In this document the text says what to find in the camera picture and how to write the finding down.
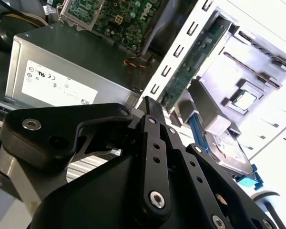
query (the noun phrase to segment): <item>green circuit board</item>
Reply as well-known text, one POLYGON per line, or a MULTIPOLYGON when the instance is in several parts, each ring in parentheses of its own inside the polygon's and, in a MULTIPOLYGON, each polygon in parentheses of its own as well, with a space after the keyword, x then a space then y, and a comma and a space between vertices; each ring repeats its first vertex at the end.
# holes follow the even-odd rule
POLYGON ((73 0, 68 13, 85 24, 91 24, 100 7, 101 4, 98 0, 73 0))
POLYGON ((192 78, 196 76, 201 65, 211 54, 214 47, 231 26, 231 22, 217 18, 210 29, 202 31, 192 46, 182 65, 165 89, 162 103, 171 112, 192 78))
POLYGON ((161 0, 106 0, 93 30, 138 52, 161 0))

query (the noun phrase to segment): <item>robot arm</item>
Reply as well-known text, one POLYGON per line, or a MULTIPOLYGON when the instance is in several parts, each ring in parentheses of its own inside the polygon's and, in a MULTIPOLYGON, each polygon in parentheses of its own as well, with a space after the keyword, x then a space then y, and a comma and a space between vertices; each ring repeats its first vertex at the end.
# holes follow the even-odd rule
POLYGON ((139 108, 142 117, 120 104, 7 115, 0 188, 24 202, 30 229, 276 229, 200 146, 184 147, 159 103, 139 108), (69 163, 111 148, 122 155, 67 183, 69 163))

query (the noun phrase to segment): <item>metal frame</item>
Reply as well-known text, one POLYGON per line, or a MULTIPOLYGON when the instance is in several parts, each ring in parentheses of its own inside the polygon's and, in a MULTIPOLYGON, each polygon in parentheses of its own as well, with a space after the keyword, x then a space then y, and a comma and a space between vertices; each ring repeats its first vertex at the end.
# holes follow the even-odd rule
POLYGON ((197 39, 201 30, 211 17, 219 0, 198 0, 191 14, 187 18, 171 48, 152 76, 145 90, 138 99, 135 108, 141 104, 145 96, 157 100, 163 89, 182 63, 192 44, 197 39))

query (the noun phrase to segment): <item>motherboard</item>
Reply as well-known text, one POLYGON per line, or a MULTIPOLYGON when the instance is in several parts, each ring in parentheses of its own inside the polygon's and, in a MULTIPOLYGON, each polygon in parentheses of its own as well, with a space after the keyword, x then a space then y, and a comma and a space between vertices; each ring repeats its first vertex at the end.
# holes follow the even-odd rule
POLYGON ((228 31, 231 22, 218 17, 210 29, 203 30, 197 41, 186 56, 182 66, 179 67, 170 84, 165 89, 162 103, 168 112, 171 112, 175 103, 186 89, 192 78, 196 76, 201 65, 211 54, 214 47, 228 31))
POLYGON ((138 52, 160 3, 161 0, 107 0, 93 30, 138 52))
POLYGON ((67 0, 62 15, 70 25, 98 35, 140 53, 162 0, 67 0))
POLYGON ((74 0, 68 13, 86 24, 91 24, 102 3, 97 0, 74 0))

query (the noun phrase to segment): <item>dell logo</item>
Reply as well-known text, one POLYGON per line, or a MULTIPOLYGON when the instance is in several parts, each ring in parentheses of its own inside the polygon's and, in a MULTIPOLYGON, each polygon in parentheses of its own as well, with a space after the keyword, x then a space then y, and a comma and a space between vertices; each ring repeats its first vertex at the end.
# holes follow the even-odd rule
POLYGON ((142 15, 141 15, 141 17, 140 17, 141 20, 146 20, 146 17, 147 17, 147 15, 148 15, 148 13, 149 13, 149 10, 150 10, 152 7, 153 7, 152 4, 150 4, 150 3, 147 3, 147 4, 146 4, 146 8, 144 9, 144 13, 142 13, 142 15))

